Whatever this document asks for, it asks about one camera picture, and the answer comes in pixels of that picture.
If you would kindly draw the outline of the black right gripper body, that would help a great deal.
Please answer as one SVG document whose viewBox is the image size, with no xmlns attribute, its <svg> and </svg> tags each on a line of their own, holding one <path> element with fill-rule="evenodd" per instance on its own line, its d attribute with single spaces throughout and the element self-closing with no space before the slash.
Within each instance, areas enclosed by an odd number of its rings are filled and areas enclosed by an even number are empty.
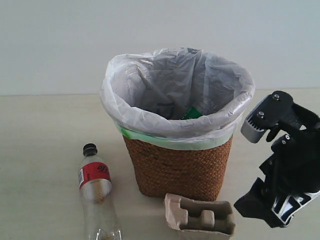
<svg viewBox="0 0 320 240">
<path fill-rule="evenodd" d="M 268 136 L 285 135 L 271 146 L 273 154 L 260 165 L 265 175 L 259 195 L 267 223 L 288 223 L 320 195 L 320 118 L 294 103 Z"/>
</svg>

